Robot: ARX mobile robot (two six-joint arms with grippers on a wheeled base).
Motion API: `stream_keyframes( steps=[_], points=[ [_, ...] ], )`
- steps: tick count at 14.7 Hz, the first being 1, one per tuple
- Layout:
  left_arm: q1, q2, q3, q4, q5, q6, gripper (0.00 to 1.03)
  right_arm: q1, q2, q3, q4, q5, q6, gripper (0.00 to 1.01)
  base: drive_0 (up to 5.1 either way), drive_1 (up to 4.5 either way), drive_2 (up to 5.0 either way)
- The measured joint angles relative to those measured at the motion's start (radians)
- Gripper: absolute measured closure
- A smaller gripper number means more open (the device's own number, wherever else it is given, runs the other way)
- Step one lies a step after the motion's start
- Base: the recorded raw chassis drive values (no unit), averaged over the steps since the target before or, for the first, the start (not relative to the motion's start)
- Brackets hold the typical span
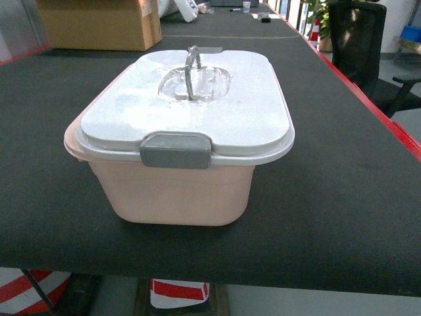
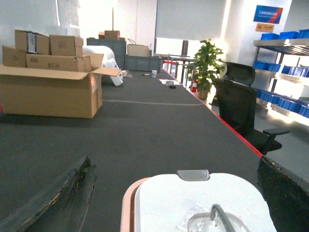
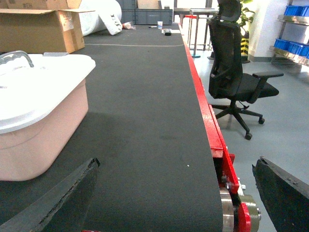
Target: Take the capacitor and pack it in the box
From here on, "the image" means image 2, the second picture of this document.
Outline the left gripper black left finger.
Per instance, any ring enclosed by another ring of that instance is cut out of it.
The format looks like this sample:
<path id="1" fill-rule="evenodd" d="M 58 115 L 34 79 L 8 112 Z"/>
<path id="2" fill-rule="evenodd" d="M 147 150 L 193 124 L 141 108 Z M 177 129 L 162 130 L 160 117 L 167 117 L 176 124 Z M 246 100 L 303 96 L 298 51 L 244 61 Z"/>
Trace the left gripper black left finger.
<path id="1" fill-rule="evenodd" d="M 2 232 L 79 232 L 97 179 L 84 156 L 25 204 L 0 221 Z"/>

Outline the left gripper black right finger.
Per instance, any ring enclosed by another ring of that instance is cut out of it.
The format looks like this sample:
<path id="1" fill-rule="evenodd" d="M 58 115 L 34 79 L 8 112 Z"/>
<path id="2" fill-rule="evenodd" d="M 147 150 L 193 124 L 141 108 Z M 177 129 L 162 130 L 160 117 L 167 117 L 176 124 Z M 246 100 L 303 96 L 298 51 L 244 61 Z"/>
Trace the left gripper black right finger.
<path id="1" fill-rule="evenodd" d="M 309 183 L 271 158 L 263 156 L 258 186 L 278 232 L 309 230 Z"/>

